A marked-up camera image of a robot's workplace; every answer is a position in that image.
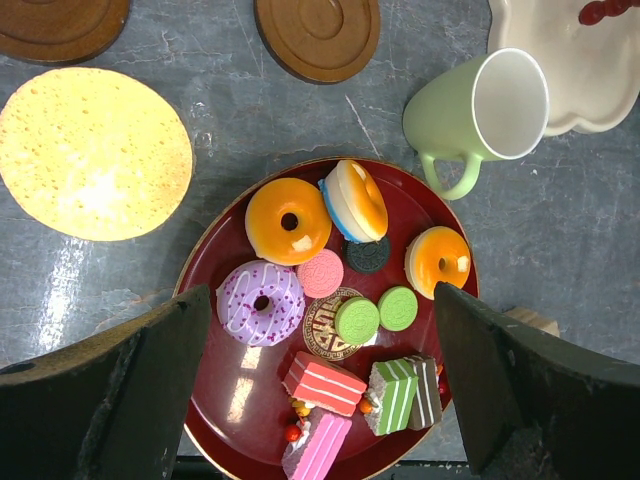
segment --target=pancake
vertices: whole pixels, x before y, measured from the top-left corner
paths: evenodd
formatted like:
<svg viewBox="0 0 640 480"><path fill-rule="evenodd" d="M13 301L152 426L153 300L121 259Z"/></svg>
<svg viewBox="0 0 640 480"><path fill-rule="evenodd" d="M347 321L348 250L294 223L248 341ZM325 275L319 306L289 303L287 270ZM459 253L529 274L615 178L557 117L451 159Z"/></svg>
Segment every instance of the pancake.
<svg viewBox="0 0 640 480"><path fill-rule="evenodd" d="M175 110L126 75L51 70L0 113L0 174L36 220L86 240L148 233L182 201L193 170Z"/></svg>

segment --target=table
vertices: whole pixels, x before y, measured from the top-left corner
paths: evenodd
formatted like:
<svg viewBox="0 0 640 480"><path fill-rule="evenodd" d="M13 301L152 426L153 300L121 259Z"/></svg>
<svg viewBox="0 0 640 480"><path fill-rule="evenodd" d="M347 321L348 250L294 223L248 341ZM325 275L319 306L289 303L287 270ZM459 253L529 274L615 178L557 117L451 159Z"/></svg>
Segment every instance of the table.
<svg viewBox="0 0 640 480"><path fill-rule="evenodd" d="M374 58L352 79L309 85L265 49L251 0L134 0L117 42L87 62L150 85L176 107L197 156L176 214L144 237L94 243L28 217L0 184L0 367L113 327L170 298L216 215L264 176L330 155L383 158L422 175L402 135L407 100L486 50L486 2L380 0ZM42 66L0 56L0 105ZM640 113L598 135L545 139L483 167L452 207L481 298L556 319L562 336L640 363ZM461 173L442 165L445 178ZM180 453L197 453L183 439ZM453 409L414 460L464 460Z"/></svg>

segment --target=red cake slice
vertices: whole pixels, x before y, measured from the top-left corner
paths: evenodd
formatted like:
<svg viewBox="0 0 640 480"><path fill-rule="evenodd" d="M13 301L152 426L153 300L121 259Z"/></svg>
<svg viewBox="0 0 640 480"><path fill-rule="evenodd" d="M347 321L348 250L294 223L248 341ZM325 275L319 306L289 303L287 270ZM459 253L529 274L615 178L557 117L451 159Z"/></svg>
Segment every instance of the red cake slice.
<svg viewBox="0 0 640 480"><path fill-rule="evenodd" d="M367 389L353 373L306 352L296 354L283 384L292 397L347 417Z"/></svg>

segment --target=green mug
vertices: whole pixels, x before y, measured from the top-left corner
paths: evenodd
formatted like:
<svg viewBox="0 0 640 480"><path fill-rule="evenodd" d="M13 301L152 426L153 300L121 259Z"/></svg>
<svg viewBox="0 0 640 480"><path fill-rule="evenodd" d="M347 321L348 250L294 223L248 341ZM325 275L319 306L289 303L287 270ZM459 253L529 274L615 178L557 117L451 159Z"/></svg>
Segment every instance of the green mug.
<svg viewBox="0 0 640 480"><path fill-rule="evenodd" d="M549 120L549 89L534 58L517 48L476 57L443 73L409 101L402 126L427 182L445 200L464 197L480 164L515 160L540 142ZM445 189L434 162L458 159L462 178Z"/></svg>

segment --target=scalloped white plate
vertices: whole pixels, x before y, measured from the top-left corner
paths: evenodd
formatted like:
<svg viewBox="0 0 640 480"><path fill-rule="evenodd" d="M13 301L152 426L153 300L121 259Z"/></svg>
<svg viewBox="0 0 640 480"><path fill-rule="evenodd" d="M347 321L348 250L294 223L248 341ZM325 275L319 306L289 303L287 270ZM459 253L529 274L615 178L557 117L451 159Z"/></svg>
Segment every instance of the scalloped white plate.
<svg viewBox="0 0 640 480"><path fill-rule="evenodd" d="M547 77L547 136L609 130L624 120L640 93L640 8L580 25L578 15L589 1L489 0L489 52L525 50Z"/></svg>

